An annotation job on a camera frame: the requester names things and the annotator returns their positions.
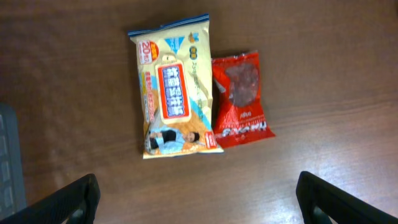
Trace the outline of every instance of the black hair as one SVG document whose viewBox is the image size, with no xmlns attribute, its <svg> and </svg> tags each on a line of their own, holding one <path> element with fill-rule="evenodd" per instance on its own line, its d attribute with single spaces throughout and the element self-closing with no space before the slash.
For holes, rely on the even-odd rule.
<svg viewBox="0 0 398 224">
<path fill-rule="evenodd" d="M 200 138 L 199 133 L 197 133 L 197 132 L 192 132 L 192 133 L 195 135 L 195 138 L 193 138 L 193 142 L 199 140 L 199 138 Z"/>
</svg>

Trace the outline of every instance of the gray keyboard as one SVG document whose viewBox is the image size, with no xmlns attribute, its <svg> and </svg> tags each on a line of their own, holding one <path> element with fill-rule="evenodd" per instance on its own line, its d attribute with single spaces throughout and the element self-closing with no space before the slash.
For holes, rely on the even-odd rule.
<svg viewBox="0 0 398 224">
<path fill-rule="evenodd" d="M 26 207 L 17 116 L 0 103 L 0 220 Z"/>
</svg>

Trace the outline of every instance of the beige package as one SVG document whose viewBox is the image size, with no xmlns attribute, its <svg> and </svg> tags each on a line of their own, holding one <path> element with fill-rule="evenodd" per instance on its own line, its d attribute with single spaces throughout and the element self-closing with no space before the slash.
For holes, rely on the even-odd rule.
<svg viewBox="0 0 398 224">
<path fill-rule="evenodd" d="M 223 152 L 211 130 L 209 16 L 129 32 L 137 45 L 144 159 Z"/>
</svg>

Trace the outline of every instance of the wood grain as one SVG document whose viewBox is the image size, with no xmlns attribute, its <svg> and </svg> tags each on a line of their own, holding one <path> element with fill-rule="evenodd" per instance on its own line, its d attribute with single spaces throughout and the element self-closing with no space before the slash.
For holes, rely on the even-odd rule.
<svg viewBox="0 0 398 224">
<path fill-rule="evenodd" d="M 126 31 L 204 12 L 213 56 L 260 52 L 277 137 L 143 161 Z M 29 204 L 92 172 L 96 223 L 302 223 L 308 170 L 398 217 L 397 1 L 5 0 L 0 18 Z"/>
</svg>

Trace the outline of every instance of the plastic packaging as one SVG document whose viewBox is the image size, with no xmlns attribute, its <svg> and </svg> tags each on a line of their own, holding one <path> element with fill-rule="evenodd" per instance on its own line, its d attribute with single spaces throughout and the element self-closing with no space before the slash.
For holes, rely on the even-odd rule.
<svg viewBox="0 0 398 224">
<path fill-rule="evenodd" d="M 274 137 L 261 107 L 257 52 L 212 60 L 213 77 L 221 92 L 214 133 L 221 147 Z"/>
<path fill-rule="evenodd" d="M 223 152 L 211 130 L 209 15 L 128 33 L 137 44 L 144 158 Z"/>
</svg>

